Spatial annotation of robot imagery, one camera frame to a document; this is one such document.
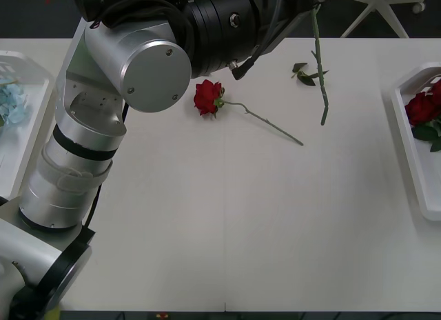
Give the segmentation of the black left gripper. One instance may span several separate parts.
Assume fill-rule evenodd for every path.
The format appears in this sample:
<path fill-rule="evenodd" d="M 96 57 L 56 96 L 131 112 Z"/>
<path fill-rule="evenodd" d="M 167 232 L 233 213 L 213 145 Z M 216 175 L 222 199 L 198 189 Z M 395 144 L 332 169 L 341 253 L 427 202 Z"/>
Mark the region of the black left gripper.
<path fill-rule="evenodd" d="M 256 45 L 263 42 L 276 10 L 276 0 L 254 0 L 257 8 Z M 270 53 L 284 38 L 288 37 L 314 7 L 315 0 L 282 0 L 280 12 L 270 38 L 262 54 Z"/>

